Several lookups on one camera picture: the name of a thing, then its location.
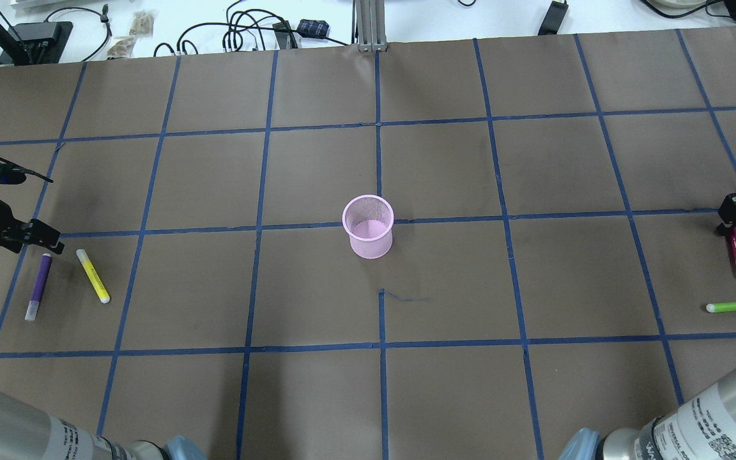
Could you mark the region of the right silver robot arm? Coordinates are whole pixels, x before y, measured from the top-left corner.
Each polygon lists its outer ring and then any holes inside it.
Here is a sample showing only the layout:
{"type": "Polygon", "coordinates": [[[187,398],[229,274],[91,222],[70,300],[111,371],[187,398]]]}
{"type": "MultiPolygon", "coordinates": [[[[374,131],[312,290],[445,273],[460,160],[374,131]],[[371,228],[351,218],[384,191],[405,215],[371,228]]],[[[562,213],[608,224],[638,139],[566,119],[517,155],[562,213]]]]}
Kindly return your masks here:
{"type": "Polygon", "coordinates": [[[665,459],[736,459],[736,271],[702,202],[627,191],[631,217],[569,218],[589,242],[555,254],[571,318],[595,326],[532,344],[540,427],[549,454],[581,426],[621,449],[665,459]]]}

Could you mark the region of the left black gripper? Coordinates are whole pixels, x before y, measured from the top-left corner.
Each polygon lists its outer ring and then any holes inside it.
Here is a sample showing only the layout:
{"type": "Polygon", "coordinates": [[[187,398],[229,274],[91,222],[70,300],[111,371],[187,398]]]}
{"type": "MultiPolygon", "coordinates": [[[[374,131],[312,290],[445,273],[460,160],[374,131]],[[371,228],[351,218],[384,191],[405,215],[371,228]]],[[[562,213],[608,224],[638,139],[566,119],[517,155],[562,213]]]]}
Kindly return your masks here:
{"type": "Polygon", "coordinates": [[[12,234],[14,228],[20,227],[22,222],[15,219],[11,207],[0,200],[0,247],[23,247],[23,245],[35,245],[45,248],[53,254],[62,254],[65,248],[64,242],[59,239],[56,228],[45,224],[38,219],[30,219],[23,224],[23,238],[19,234],[12,234]]]}

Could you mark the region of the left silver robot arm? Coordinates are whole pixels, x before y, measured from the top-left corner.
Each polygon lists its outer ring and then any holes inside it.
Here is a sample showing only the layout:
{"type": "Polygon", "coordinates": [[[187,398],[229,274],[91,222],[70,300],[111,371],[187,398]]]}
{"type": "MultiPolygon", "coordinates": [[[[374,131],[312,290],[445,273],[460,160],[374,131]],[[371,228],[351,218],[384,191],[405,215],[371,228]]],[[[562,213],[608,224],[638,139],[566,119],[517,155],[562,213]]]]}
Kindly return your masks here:
{"type": "Polygon", "coordinates": [[[204,459],[192,440],[176,436],[160,447],[128,445],[80,429],[0,393],[0,459],[204,459]]]}

